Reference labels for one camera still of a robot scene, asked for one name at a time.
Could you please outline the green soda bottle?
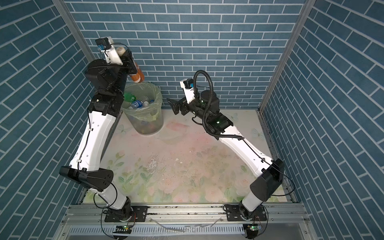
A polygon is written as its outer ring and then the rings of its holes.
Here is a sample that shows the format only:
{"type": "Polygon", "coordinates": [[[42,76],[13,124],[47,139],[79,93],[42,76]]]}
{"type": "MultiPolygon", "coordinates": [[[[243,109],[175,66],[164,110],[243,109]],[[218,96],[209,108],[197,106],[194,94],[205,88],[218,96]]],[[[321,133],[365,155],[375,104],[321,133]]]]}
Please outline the green soda bottle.
{"type": "Polygon", "coordinates": [[[132,103],[136,100],[136,96],[132,93],[124,93],[124,101],[128,103],[132,103]]]}

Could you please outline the brown coffee bottle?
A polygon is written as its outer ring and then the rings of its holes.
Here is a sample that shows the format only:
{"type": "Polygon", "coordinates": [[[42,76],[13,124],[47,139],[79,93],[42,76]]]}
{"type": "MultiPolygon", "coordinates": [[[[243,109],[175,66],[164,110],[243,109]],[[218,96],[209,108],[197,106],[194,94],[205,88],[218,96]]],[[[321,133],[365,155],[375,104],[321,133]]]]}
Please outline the brown coffee bottle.
{"type": "Polygon", "coordinates": [[[134,72],[132,74],[129,74],[129,76],[134,83],[141,83],[145,80],[145,76],[139,65],[136,62],[134,62],[134,64],[134,72]]]}

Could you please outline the blue label Pocari bottle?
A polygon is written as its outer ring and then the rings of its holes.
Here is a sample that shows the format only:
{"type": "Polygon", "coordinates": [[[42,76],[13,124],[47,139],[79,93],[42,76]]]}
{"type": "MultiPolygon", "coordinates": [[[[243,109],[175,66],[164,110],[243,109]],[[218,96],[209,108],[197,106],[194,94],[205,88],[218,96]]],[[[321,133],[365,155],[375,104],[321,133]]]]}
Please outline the blue label Pocari bottle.
{"type": "Polygon", "coordinates": [[[130,105],[131,108],[133,109],[139,109],[139,108],[142,108],[143,107],[143,102],[139,101],[139,100],[135,100],[131,103],[130,105]]]}

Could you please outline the clear bottle blue cap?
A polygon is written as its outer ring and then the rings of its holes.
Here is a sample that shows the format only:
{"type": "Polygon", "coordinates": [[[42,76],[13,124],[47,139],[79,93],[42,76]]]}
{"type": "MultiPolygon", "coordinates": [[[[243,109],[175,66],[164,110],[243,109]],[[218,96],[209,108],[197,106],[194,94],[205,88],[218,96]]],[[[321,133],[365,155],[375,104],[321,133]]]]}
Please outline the clear bottle blue cap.
{"type": "Polygon", "coordinates": [[[144,101],[143,102],[143,108],[148,107],[149,105],[153,104],[154,102],[155,102],[154,100],[144,101]]]}

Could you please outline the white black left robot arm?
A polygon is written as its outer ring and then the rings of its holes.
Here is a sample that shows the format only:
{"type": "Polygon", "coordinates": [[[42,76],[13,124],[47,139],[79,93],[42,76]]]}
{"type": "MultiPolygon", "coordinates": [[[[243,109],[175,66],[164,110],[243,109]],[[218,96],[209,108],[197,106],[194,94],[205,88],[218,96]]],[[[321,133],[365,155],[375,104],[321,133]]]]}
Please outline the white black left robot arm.
{"type": "Polygon", "coordinates": [[[113,171],[101,168],[100,163],[122,113],[127,77],[137,72],[132,52],[122,47],[89,63],[85,76],[96,93],[87,108],[87,125],[74,158],[60,168],[61,176],[99,195],[120,221],[131,218],[131,201],[113,184],[113,171]]]}

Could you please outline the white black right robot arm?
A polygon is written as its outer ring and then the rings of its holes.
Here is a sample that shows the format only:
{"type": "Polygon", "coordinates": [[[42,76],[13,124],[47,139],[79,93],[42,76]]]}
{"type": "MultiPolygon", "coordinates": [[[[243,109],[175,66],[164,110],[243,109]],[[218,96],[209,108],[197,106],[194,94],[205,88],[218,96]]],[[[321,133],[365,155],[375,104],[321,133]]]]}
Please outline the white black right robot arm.
{"type": "Polygon", "coordinates": [[[234,123],[223,115],[219,109],[219,99],[213,94],[209,105],[210,91],[203,91],[198,99],[188,102],[184,97],[181,100],[167,99],[174,114],[186,115],[191,112],[202,120],[201,125],[206,133],[210,134],[243,160],[253,172],[256,179],[250,184],[250,192],[239,203],[238,212],[244,220],[256,216],[260,205],[266,202],[283,183],[285,164],[282,160],[273,160],[258,150],[236,128],[234,123]]]}

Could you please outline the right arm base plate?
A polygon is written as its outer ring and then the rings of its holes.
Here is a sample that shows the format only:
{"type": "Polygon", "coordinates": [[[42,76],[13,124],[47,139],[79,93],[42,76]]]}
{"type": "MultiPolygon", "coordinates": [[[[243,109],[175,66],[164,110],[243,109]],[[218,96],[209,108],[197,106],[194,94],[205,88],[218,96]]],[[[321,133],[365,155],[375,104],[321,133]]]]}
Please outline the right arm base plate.
{"type": "Polygon", "coordinates": [[[226,204],[223,205],[223,210],[226,213],[227,221],[239,222],[239,221],[266,221],[267,213],[263,206],[258,206],[252,212],[248,211],[242,203],[238,205],[226,204]]]}

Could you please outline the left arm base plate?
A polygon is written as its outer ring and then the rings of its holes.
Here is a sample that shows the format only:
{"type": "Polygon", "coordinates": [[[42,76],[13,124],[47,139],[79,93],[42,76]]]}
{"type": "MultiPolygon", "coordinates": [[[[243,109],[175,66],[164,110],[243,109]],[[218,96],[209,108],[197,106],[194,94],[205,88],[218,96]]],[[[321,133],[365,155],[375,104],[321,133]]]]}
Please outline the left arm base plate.
{"type": "Polygon", "coordinates": [[[141,223],[145,222],[148,206],[128,206],[121,210],[107,209],[103,211],[106,223],[141,223]]]}

